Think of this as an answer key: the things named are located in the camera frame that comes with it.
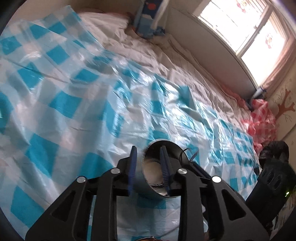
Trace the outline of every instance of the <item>wrinkled sheet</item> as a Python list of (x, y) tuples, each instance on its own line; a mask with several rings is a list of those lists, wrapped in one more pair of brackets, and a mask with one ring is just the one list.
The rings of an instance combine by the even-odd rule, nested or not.
[[(132, 145), (140, 157), (158, 138), (190, 148), (188, 156), (199, 150), (194, 160), (244, 198), (256, 183), (253, 140), (234, 118), (234, 104), (197, 70), (193, 83), (174, 64), (130, 60), (141, 56), (133, 44), (150, 43), (130, 39), (124, 48), (111, 30), (128, 20), (102, 18), (101, 31), (123, 48), (103, 48), (104, 35), (94, 38), (70, 7), (14, 23), (0, 37), (0, 206), (22, 237), (77, 176), (100, 176)], [(118, 199), (117, 210), (119, 240), (177, 240), (179, 198), (153, 201), (134, 192)]]

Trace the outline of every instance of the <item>pink cloth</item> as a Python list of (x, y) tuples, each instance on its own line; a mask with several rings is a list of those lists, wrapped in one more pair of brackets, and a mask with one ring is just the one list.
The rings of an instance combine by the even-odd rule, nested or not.
[(250, 120), (242, 120), (247, 133), (253, 137), (256, 153), (262, 151), (264, 145), (276, 138), (276, 119), (271, 110), (268, 109), (268, 102), (262, 99), (252, 100), (254, 111)]

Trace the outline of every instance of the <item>beige wall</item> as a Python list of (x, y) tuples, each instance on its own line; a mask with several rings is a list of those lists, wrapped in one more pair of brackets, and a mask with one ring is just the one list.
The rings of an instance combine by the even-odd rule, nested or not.
[(277, 139), (288, 144), (289, 162), (296, 170), (296, 61), (268, 104), (276, 116)]

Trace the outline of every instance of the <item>window frame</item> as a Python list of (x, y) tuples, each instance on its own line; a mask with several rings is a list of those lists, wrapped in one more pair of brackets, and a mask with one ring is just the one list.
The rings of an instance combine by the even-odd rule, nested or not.
[(292, 32), (290, 31), (288, 25), (286, 24), (286, 21), (284, 20), (284, 18), (282, 17), (282, 15), (278, 12), (278, 10), (268, 0), (259, 0), (259, 1), (264, 1), (266, 3), (266, 7), (265, 7), (265, 9), (262, 12), (262, 15), (261, 15), (259, 21), (255, 25), (256, 28), (254, 28), (253, 33), (250, 34), (246, 38), (246, 40), (242, 43), (242, 45), (239, 47), (239, 49), (237, 51), (234, 51), (223, 37), (219, 36), (219, 34), (217, 34), (213, 29), (211, 29), (210, 26), (208, 26), (206, 23), (204, 23), (202, 20), (200, 20), (198, 18), (199, 15), (202, 13), (202, 11), (205, 9), (205, 7), (211, 2), (211, 0), (203, 0), (199, 4), (199, 6), (196, 8), (196, 10), (192, 13), (192, 16), (194, 18), (196, 18), (203, 25), (207, 26), (207, 28), (210, 29), (211, 32), (214, 33), (220, 40), (222, 40), (222, 42), (224, 43), (224, 45), (226, 45), (232, 51), (232, 53), (240, 61), (240, 64), (247, 70), (248, 74), (251, 76), (251, 79), (252, 79), (253, 83), (255, 84), (255, 86), (257, 88), (259, 87), (259, 85), (257, 84), (255, 78), (253, 77), (253, 75), (249, 71), (249, 69), (246, 66), (246, 64), (243, 62), (242, 56), (250, 48), (250, 46), (254, 42), (256, 36), (259, 34), (259, 32), (261, 31), (261, 29), (267, 23), (267, 21), (269, 20), (269, 18), (272, 16), (272, 13), (273, 12), (275, 13), (276, 17), (279, 20), (279, 23), (281, 24), (281, 27), (283, 28), (283, 32), (286, 35), (287, 41), (289, 40), (289, 38), (292, 35)]

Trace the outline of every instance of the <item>brown tree branch decal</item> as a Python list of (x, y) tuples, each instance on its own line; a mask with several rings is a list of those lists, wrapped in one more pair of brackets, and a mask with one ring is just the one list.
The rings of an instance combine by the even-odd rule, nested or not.
[(287, 114), (284, 114), (286, 111), (294, 111), (295, 112), (295, 109), (294, 109), (294, 105), (295, 103), (292, 102), (291, 105), (289, 107), (285, 107), (285, 103), (286, 103), (286, 99), (288, 97), (288, 95), (291, 93), (291, 91), (285, 89), (285, 96), (284, 96), (284, 99), (282, 101), (281, 104), (277, 104), (278, 107), (279, 107), (279, 112), (277, 113), (276, 115), (276, 120), (281, 116), (281, 115), (284, 115), (285, 118), (286, 118), (286, 121), (289, 119), (290, 121), (292, 121), (292, 118), (287, 115)]

